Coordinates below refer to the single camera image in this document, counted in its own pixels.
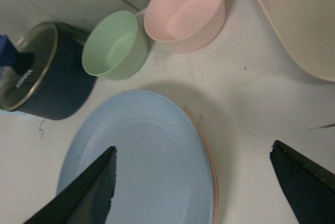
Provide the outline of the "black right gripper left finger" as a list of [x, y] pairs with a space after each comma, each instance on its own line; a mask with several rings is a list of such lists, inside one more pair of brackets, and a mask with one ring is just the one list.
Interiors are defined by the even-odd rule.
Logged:
[[116, 184], [117, 149], [109, 147], [25, 223], [105, 223]]

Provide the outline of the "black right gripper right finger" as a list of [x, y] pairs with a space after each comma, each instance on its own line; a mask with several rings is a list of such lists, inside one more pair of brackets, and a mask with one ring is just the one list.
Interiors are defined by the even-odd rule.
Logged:
[[299, 223], [334, 223], [334, 173], [279, 140], [270, 160]]

